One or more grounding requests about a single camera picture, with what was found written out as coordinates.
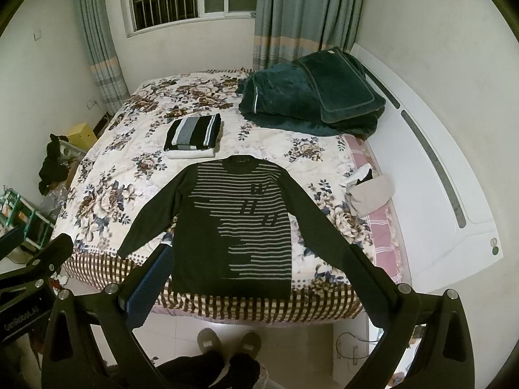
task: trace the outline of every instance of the striped sweater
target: striped sweater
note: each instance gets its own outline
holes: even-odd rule
[[[176,291],[283,299],[292,277],[289,212],[305,245],[342,268],[348,243],[333,224],[286,170],[248,155],[182,170],[141,209],[118,254],[140,248],[177,215]]]

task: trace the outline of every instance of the white wall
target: white wall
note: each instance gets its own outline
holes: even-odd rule
[[[126,37],[121,0],[106,0],[110,29],[130,92],[159,77],[252,67],[254,19],[178,24]]]
[[[453,285],[486,387],[519,337],[519,43],[491,0],[364,0],[357,42],[434,111],[489,201],[504,259]]]
[[[79,39],[72,0],[25,0],[0,37],[0,185],[39,203],[49,134],[103,112]],[[33,32],[42,37],[34,40]]]

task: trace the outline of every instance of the silver bolt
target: silver bolt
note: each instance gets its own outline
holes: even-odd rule
[[[64,300],[65,298],[68,297],[69,294],[70,294],[70,291],[69,291],[68,289],[63,289],[63,290],[61,290],[61,291],[59,292],[59,294],[58,294],[58,298],[59,298],[60,300]]]
[[[119,289],[119,285],[117,285],[117,284],[108,284],[104,288],[104,292],[107,293],[107,294],[115,294],[118,289]]]
[[[398,291],[400,291],[403,294],[409,294],[411,290],[412,288],[408,284],[398,284]]]
[[[456,298],[458,298],[458,293],[455,290],[453,290],[453,289],[448,289],[447,290],[447,296],[451,300],[456,300]]]

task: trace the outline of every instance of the black cable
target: black cable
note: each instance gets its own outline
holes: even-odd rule
[[[366,342],[368,344],[376,344],[380,341],[380,339],[377,339],[376,341],[367,341],[365,339],[362,339],[361,337],[358,337],[358,336],[355,336],[354,334],[352,334],[351,332],[343,332],[342,334],[340,334],[336,341],[335,341],[335,351],[336,353],[338,354],[339,357],[341,357],[342,359],[348,359],[348,360],[362,360],[362,359],[366,359],[369,357],[369,354],[368,355],[364,355],[362,357],[346,357],[344,355],[341,354],[341,352],[339,351],[339,340],[341,339],[341,336],[342,335],[351,335],[353,336],[355,339],[361,341],[361,342]]]

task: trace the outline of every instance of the white floor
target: white floor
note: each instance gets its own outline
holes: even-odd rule
[[[70,279],[67,288],[75,295],[89,293],[86,286],[76,279]],[[196,343],[198,332],[211,327],[224,344],[227,358],[232,354],[241,336],[249,329],[255,329],[262,340],[258,356],[269,371],[271,379],[285,389],[338,389],[332,380],[332,339],[331,324],[312,326],[292,326],[271,328],[242,326],[238,324],[215,324],[193,317],[168,316],[151,313],[146,323],[133,333],[150,358],[157,357],[155,364],[180,356],[199,355]],[[103,332],[93,326],[99,349],[109,364],[115,364]]]

